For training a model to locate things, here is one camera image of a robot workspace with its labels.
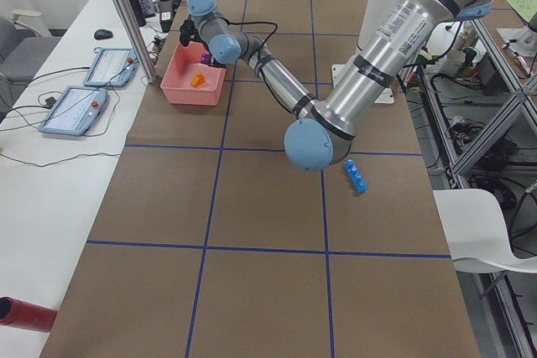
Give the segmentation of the long blue block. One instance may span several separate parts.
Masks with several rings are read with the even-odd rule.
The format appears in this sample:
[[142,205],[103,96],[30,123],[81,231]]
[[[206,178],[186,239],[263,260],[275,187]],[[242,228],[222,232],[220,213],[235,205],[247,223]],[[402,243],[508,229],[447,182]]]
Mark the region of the long blue block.
[[368,183],[363,178],[361,171],[358,169],[356,163],[348,159],[343,163],[343,169],[347,174],[353,188],[359,193],[363,194],[368,191]]

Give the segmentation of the orange block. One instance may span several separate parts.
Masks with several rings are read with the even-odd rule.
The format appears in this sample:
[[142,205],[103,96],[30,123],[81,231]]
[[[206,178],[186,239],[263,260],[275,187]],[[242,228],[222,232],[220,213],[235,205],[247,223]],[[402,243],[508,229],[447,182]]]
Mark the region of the orange block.
[[196,72],[196,74],[192,77],[190,81],[190,85],[194,88],[198,88],[206,83],[206,78],[204,74],[200,71]]

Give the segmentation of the purple block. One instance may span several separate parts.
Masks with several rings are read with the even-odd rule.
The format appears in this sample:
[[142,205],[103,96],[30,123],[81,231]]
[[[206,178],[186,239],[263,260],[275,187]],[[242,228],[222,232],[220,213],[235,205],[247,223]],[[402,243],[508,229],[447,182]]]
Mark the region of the purple block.
[[211,63],[211,55],[209,53],[202,54],[201,63],[204,65],[209,65]]

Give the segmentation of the pink plastic box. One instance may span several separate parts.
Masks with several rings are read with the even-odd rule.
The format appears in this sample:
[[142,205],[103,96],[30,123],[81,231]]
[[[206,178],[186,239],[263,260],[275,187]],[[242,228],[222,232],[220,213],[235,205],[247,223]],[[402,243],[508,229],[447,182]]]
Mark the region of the pink plastic box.
[[[202,64],[204,53],[208,51],[201,43],[176,46],[160,85],[170,104],[216,106],[219,103],[227,69]],[[194,88],[190,81],[198,71],[204,74],[206,83]]]

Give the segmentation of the far teach pendant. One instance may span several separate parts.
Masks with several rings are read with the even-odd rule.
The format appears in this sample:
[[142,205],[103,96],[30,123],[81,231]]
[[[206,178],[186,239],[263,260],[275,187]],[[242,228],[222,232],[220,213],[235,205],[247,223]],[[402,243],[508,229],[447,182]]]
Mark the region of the far teach pendant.
[[83,81],[88,87],[124,87],[133,77],[138,62],[130,48],[99,48]]

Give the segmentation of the teach pendant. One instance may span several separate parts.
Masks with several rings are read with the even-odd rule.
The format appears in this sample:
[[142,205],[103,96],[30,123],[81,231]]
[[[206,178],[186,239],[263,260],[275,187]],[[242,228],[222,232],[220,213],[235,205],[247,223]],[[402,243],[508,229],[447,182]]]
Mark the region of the teach pendant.
[[106,88],[68,86],[51,107],[38,131],[54,135],[79,137],[97,120],[107,104]]
[[133,77],[138,62],[130,48],[99,48],[83,81],[88,87],[124,87]]

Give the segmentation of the near teach pendant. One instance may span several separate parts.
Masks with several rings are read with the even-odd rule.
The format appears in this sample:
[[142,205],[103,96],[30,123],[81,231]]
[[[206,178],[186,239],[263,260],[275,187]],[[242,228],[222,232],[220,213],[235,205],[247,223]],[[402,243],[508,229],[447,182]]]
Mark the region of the near teach pendant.
[[107,104],[106,88],[68,86],[51,107],[38,131],[54,135],[79,137],[97,120]]

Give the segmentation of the black computer mouse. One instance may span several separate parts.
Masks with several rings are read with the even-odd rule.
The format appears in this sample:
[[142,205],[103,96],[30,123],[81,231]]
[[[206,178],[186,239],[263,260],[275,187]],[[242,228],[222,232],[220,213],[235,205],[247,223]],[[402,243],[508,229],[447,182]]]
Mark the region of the black computer mouse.
[[105,39],[111,39],[113,37],[113,32],[108,29],[97,29],[93,37],[95,40],[105,40]]

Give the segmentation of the white chair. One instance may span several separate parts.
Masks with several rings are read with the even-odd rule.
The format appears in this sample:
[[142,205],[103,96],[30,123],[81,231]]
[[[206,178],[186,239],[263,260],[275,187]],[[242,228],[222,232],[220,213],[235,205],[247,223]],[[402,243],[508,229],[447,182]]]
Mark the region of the white chair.
[[536,258],[518,258],[511,250],[503,212],[483,189],[433,192],[451,260],[458,272],[536,273]]

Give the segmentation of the red cylinder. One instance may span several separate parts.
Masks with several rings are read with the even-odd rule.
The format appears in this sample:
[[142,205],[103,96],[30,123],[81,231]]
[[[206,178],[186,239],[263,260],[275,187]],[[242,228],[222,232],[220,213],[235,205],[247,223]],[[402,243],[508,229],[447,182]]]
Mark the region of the red cylinder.
[[1,297],[1,326],[49,333],[57,311],[19,299]]

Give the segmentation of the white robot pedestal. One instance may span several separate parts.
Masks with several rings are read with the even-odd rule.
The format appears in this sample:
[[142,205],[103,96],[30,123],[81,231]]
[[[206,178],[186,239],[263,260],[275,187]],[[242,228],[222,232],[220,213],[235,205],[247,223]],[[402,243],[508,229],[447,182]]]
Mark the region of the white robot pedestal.
[[357,51],[345,63],[326,101],[335,106],[371,106],[391,84],[394,73],[382,67],[373,68],[374,57],[368,55],[378,40],[376,31],[398,0],[368,0],[357,42]]

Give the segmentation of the aluminium frame post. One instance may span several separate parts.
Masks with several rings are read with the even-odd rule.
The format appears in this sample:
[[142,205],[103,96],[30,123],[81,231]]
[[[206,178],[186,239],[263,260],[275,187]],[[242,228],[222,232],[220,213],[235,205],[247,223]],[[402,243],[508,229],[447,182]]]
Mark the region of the aluminium frame post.
[[151,84],[156,78],[154,63],[150,58],[130,2],[128,0],[112,0],[112,2],[117,10],[118,17],[123,23],[123,27],[127,31],[129,41],[138,56],[138,62],[143,68],[147,81]]

